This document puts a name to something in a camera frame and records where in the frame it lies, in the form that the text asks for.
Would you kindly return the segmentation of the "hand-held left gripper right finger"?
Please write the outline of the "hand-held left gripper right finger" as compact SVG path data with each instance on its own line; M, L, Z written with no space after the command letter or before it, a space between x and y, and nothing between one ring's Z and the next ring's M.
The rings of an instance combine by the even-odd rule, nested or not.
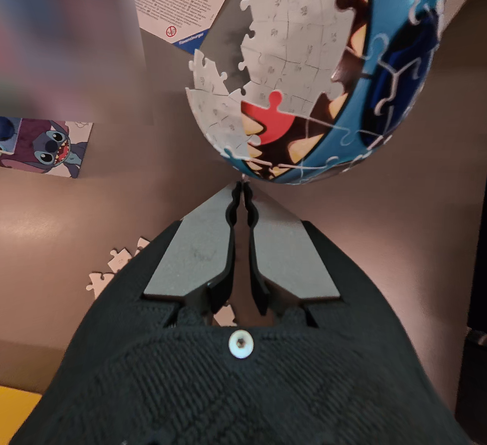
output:
M288 308L340 299L315 244L301 221L265 193L243 183L249 227L253 300L261 315L283 316Z

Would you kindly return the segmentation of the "cartoon print puzzle box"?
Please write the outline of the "cartoon print puzzle box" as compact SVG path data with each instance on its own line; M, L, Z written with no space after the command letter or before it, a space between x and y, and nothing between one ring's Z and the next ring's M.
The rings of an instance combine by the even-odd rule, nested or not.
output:
M1 116L1 168L76 179L92 127Z

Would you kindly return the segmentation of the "pile of puzzle pieces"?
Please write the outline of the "pile of puzzle pieces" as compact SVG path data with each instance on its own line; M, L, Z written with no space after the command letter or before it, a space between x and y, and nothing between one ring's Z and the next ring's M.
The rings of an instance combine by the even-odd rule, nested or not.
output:
M144 248L150 245L150 241L140 237L137 242L136 251L132 254L128 249L123 248L118 251L113 249L110 251L110 260L108 261L108 272L92 272L89 274L90 283L86 286L86 291L93 294L96 300L101 292L105 290L107 285L112 281L114 276L128 264L137 254ZM236 327L235 314L231 304L225 303L224 306L213 315L213 325L220 327Z

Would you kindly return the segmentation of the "blue white puzzle ball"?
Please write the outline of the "blue white puzzle ball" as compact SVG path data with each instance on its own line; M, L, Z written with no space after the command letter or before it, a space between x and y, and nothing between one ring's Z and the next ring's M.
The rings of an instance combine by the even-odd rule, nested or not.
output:
M421 93L445 0L242 0L252 23L229 92L195 50L188 104L243 177L300 185L346 172L392 137Z

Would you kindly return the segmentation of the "yellow plastic bin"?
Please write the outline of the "yellow plastic bin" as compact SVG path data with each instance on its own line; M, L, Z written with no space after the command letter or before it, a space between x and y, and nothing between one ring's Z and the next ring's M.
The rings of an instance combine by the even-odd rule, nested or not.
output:
M1 386L1 444L9 444L40 399L39 393Z

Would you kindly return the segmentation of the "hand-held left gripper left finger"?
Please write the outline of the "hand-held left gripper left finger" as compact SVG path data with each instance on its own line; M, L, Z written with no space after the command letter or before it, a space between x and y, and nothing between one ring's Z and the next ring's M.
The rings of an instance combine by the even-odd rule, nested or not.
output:
M148 299L216 314L233 289L241 181L224 187L179 224L144 290Z

